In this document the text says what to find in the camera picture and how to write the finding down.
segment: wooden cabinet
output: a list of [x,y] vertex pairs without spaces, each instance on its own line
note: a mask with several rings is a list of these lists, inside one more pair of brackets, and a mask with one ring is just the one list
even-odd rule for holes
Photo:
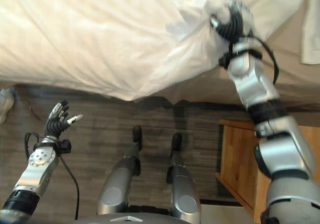
[[[254,146],[259,142],[251,122],[221,120],[223,125],[221,171],[219,181],[237,201],[260,223],[266,209],[270,179],[258,169]],[[320,184],[320,127],[300,126],[316,157],[315,179]]]

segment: black cable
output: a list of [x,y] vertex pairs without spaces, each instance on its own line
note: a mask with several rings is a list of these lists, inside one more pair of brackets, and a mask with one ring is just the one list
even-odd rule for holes
[[63,160],[62,156],[60,156],[60,159],[65,167],[65,169],[68,171],[68,173],[70,174],[70,176],[72,177],[74,184],[76,186],[76,208],[75,208],[75,216],[74,219],[78,220],[78,212],[79,212],[79,200],[80,200],[80,191],[79,191],[79,186],[77,183],[77,180],[75,178],[75,176],[72,174],[71,170],[69,169],[69,167],[67,166],[67,164],[65,163],[65,160]]
[[270,47],[268,46],[268,44],[266,42],[264,42],[259,37],[254,36],[254,35],[241,35],[241,36],[238,36],[237,38],[235,38],[233,41],[230,42],[229,52],[232,53],[232,46],[235,43],[237,43],[240,38],[253,38],[253,39],[256,39],[257,41],[259,41],[262,44],[264,49],[268,52],[270,58],[273,61],[273,68],[274,68],[274,71],[273,71],[273,84],[275,85],[276,82],[277,82],[277,79],[279,77],[279,66],[278,66],[277,60],[275,58],[274,52],[270,49]]
[[262,46],[264,47],[264,49],[268,52],[270,58],[273,61],[273,68],[274,68],[274,72],[273,72],[273,84],[275,85],[279,76],[279,66],[278,63],[276,61],[274,52],[270,49],[270,47],[268,46],[268,44],[266,42],[264,42],[263,40],[261,40],[259,37],[253,36],[253,38],[255,38],[256,40],[258,40]]
[[37,132],[32,131],[32,132],[28,132],[25,134],[25,136],[24,136],[24,154],[25,154],[27,162],[29,161],[29,157],[30,157],[30,153],[29,153],[29,149],[28,149],[29,148],[28,142],[29,142],[31,135],[34,135],[36,137],[37,143],[39,142],[39,134]]
[[[37,132],[34,132],[34,131],[33,132],[28,132],[24,136],[24,152],[25,152],[25,157],[26,157],[27,162],[29,161],[29,157],[30,157],[30,153],[29,153],[29,150],[28,150],[28,148],[29,148],[28,147],[28,142],[29,142],[29,139],[30,139],[31,135],[34,135],[36,137],[37,143],[39,142],[39,138],[42,138],[42,139],[46,138],[46,139],[49,139],[49,140],[53,141],[59,147],[59,144],[53,138],[50,138],[50,137],[47,137],[47,136],[39,136],[39,134]],[[61,155],[60,155],[60,159],[61,159],[65,169],[67,170],[67,172],[70,174],[71,178],[73,179],[75,187],[76,187],[76,208],[75,208],[74,219],[78,220],[79,202],[80,202],[79,185],[78,185],[78,182],[77,182],[75,176],[73,175],[73,173],[71,172],[71,170],[69,169],[68,165],[66,164],[65,160],[62,158]]]

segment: white towel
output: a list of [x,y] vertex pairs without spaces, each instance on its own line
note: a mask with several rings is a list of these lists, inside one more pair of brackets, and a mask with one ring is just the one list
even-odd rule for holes
[[307,0],[302,30],[302,63],[320,64],[320,0]]

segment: white fabric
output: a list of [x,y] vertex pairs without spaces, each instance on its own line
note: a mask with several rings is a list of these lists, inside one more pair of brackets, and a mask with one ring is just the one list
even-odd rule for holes
[[[185,21],[173,1],[0,0],[0,81],[129,101],[210,70],[227,43],[210,32],[207,0],[195,9],[201,17],[183,39],[168,29]],[[301,3],[242,1],[251,8],[263,39]]]
[[302,63],[320,64],[320,0],[307,0],[302,36]]

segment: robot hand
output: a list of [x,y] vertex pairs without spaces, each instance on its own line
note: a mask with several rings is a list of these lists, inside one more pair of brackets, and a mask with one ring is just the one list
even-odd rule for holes
[[69,106],[66,100],[62,100],[55,105],[45,122],[44,135],[46,137],[58,139],[64,130],[84,117],[80,114],[65,120],[68,116],[68,109]]
[[253,36],[255,24],[250,9],[239,0],[228,1],[225,5],[230,11],[229,22],[220,20],[218,12],[211,13],[210,23],[219,35],[231,43],[239,37]]

